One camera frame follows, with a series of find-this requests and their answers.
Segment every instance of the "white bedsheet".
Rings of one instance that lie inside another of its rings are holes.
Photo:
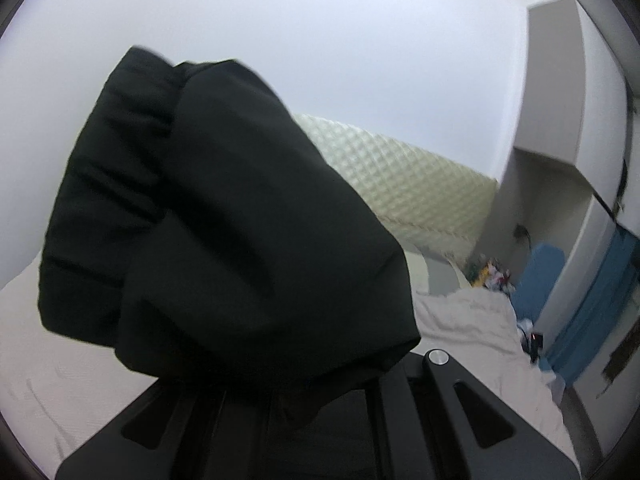
[[[462,288],[448,296],[414,290],[414,312],[422,340],[413,352],[446,350],[580,470],[547,378],[522,351],[516,315],[505,295],[484,288]]]
[[[155,379],[126,369],[113,350],[43,329],[38,265],[0,290],[0,412],[34,463],[53,478],[60,463]],[[537,367],[520,349],[501,294],[465,288],[414,294],[424,354],[443,348],[577,465],[562,415]]]

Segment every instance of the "blue towel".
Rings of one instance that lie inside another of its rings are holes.
[[[540,368],[540,371],[542,372],[553,371],[551,365],[549,364],[549,361],[546,360],[546,357],[540,357],[540,359],[538,359],[538,368]]]
[[[535,323],[564,267],[564,253],[549,244],[538,244],[531,251],[520,282],[511,295],[518,319]]]

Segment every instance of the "white cabinet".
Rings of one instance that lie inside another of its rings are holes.
[[[575,391],[589,415],[604,455],[611,452],[640,406],[640,352],[636,352],[631,357],[606,392],[604,390],[607,382],[602,376],[611,353],[625,338],[640,315],[639,300],[640,290],[636,288],[618,324],[591,364],[574,383]]]
[[[612,208],[625,137],[625,79],[587,13],[576,0],[531,9],[514,145],[569,165]]]
[[[587,295],[615,230],[614,221],[592,198],[574,246],[535,325],[545,335],[546,349],[551,348]]]
[[[636,109],[640,107],[640,99],[636,99],[635,106]],[[618,223],[640,237],[640,115],[637,112],[634,113],[632,131],[628,177]]]

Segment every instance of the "blue curtain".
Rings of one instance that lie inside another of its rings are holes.
[[[616,228],[596,278],[572,320],[564,327],[546,354],[553,370],[567,386],[574,384],[600,351],[620,319],[638,279],[632,257],[638,239]]]

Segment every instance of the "black fabric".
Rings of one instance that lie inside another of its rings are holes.
[[[283,405],[309,384],[328,402],[418,342],[399,244],[276,94],[235,61],[139,48],[69,158],[38,306],[132,370],[290,388]]]
[[[611,353],[609,362],[602,370],[602,377],[607,381],[608,390],[618,376],[625,370],[631,361],[631,358],[640,348],[640,317],[636,319],[625,338],[618,344],[616,349]]]

